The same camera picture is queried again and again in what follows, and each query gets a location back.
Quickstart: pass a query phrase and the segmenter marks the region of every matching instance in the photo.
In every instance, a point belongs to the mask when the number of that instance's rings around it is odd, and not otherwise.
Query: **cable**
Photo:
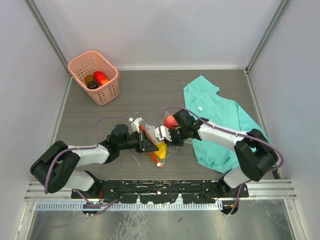
[[[240,191],[241,191],[242,185],[243,185],[243,183],[241,183],[240,186],[239,186],[238,193],[237,193],[237,195],[236,195],[234,205],[233,205],[233,207],[232,207],[229,215],[231,215],[231,214],[234,212],[234,210],[235,210],[235,208],[236,208],[236,206],[237,206],[237,203],[238,203],[238,201],[239,201],[239,196],[240,196]]]
[[[49,181],[50,181],[50,178],[51,178],[51,174],[52,174],[52,171],[54,169],[54,166],[56,164],[56,162],[58,161],[58,159],[61,157],[61,155],[69,152],[69,151],[74,151],[74,150],[93,150],[93,149],[96,149],[99,145],[99,135],[98,135],[98,123],[100,123],[101,121],[103,120],[106,120],[106,119],[124,119],[124,120],[129,120],[129,117],[120,117],[120,116],[109,116],[109,117],[104,117],[104,118],[101,118],[100,120],[98,120],[96,123],[95,123],[95,136],[96,136],[96,140],[97,140],[97,143],[96,145],[94,146],[80,146],[80,147],[71,147],[71,148],[67,148],[61,152],[58,153],[57,156],[55,156],[55,158],[53,159],[50,167],[49,167],[49,170],[48,170],[48,173],[46,175],[46,178],[45,178],[45,182],[44,182],[44,193],[45,194],[48,194],[49,190],[48,190],[48,185],[49,185]]]
[[[269,170],[269,172],[272,172],[272,171],[277,170],[278,168],[280,168],[280,167],[285,163],[285,157],[284,157],[284,155],[280,152],[280,150],[279,150],[277,147],[271,145],[270,143],[268,143],[268,142],[266,142],[266,141],[263,141],[263,140],[261,140],[260,138],[257,138],[257,137],[254,137],[254,136],[249,136],[249,135],[247,135],[247,134],[241,134],[241,133],[237,133],[237,132],[235,132],[235,131],[226,130],[226,129],[221,128],[221,127],[218,127],[218,126],[213,126],[212,124],[206,122],[206,121],[203,120],[201,117],[199,117],[199,116],[198,116],[197,114],[195,114],[193,111],[191,111],[191,110],[189,110],[189,109],[186,109],[185,107],[181,107],[181,106],[171,106],[171,107],[168,107],[168,108],[166,108],[165,110],[163,110],[163,112],[161,113],[160,118],[159,118],[159,125],[158,125],[159,127],[160,127],[160,124],[161,124],[161,118],[162,118],[163,114],[165,113],[165,111],[167,111],[167,110],[169,110],[169,109],[182,109],[182,110],[185,110],[185,111],[187,111],[188,113],[194,115],[196,118],[198,118],[203,124],[205,124],[205,125],[213,128],[213,129],[217,129],[217,130],[219,130],[219,131],[221,131],[221,132],[224,132],[224,133],[227,133],[227,134],[232,134],[232,135],[235,135],[235,136],[239,136],[239,137],[251,139],[251,140],[253,140],[253,141],[257,141],[257,142],[262,143],[262,144],[266,145],[267,147],[273,149],[273,150],[274,150],[276,153],[278,153],[278,155],[280,156],[280,163],[279,163],[279,165],[271,168],[271,169]]]

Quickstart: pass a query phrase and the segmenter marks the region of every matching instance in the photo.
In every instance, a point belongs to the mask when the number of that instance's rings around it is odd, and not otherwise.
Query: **wood grain surface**
[[[235,100],[257,120],[242,70],[124,70],[119,78],[120,95],[105,106],[98,106],[72,82],[56,139],[74,146],[93,145],[97,142],[95,123],[104,117],[142,117],[146,123],[156,126],[164,109],[184,106],[183,88],[200,75],[220,88],[221,97]],[[102,122],[98,127],[100,140],[118,123],[127,122],[120,119]],[[163,168],[158,168],[146,153],[123,150],[115,161],[87,165],[85,169],[99,179],[114,180],[218,180],[222,176],[197,163],[191,144],[171,147],[168,156]],[[267,174],[265,178],[272,179],[272,175]]]

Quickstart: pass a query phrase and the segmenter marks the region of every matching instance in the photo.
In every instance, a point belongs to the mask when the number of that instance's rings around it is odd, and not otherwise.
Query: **plastic basket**
[[[75,57],[69,62],[68,69],[77,83],[98,105],[105,105],[119,96],[119,72],[97,51],[86,51]],[[96,89],[88,89],[85,77],[94,74],[95,71],[103,72],[109,82]]]

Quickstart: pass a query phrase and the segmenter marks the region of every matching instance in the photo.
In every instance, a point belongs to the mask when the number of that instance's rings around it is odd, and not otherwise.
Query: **teal shirt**
[[[219,90],[219,87],[199,76],[183,89],[185,107],[223,127],[245,132],[258,129],[263,132],[238,103],[218,96]],[[239,165],[235,152],[228,148],[196,139],[192,141],[192,145],[197,162],[207,168],[225,173]]]

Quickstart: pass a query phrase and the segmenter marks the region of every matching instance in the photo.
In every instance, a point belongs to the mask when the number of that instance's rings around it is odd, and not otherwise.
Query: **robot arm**
[[[250,132],[234,131],[202,118],[208,123],[204,124],[199,119],[195,120],[183,109],[176,112],[173,117],[179,128],[168,129],[165,126],[160,126],[155,130],[159,141],[163,140],[169,146],[183,146],[185,139],[192,138],[213,142],[235,152],[239,166],[225,173],[219,180],[220,189],[223,192],[229,192],[247,181],[260,181],[278,160],[277,154],[270,147],[243,137],[249,135],[267,142],[262,132],[257,129]]]
[[[116,125],[106,140],[96,147],[74,147],[66,145],[63,141],[57,141],[30,168],[31,174],[43,186],[54,158],[67,149],[70,151],[64,153],[52,169],[48,184],[49,193],[55,193],[62,188],[71,188],[95,196],[101,189],[100,181],[92,173],[76,171],[75,168],[88,164],[110,163],[119,156],[120,150],[135,149],[138,153],[159,150],[145,131],[134,131],[129,134],[125,124]]]
[[[235,132],[232,129],[218,126],[202,118],[202,121],[207,122],[204,124],[199,119],[195,120],[185,110],[176,112],[173,117],[179,125],[178,128],[168,129],[160,126],[155,130],[158,140],[164,141],[168,146],[183,146],[184,140],[191,138],[213,142],[235,151],[239,166],[225,173],[219,180],[219,188],[223,193],[229,193],[247,181],[258,182],[278,160],[276,153],[271,148],[258,141],[231,134]],[[86,192],[88,196],[96,196],[102,187],[101,181],[90,172],[76,171],[75,168],[94,163],[110,163],[119,156],[121,150],[135,149],[138,153],[159,150],[145,131],[138,131],[137,127],[134,129],[136,131],[129,134],[129,129],[125,124],[118,124],[106,140],[92,149],[68,146],[62,141],[57,141],[32,165],[30,172],[42,185],[45,185],[54,158],[62,151],[72,149],[64,153],[53,166],[48,182],[48,192],[55,193],[66,187],[79,189]],[[239,131],[238,134],[250,135],[267,141],[256,129],[250,132]]]

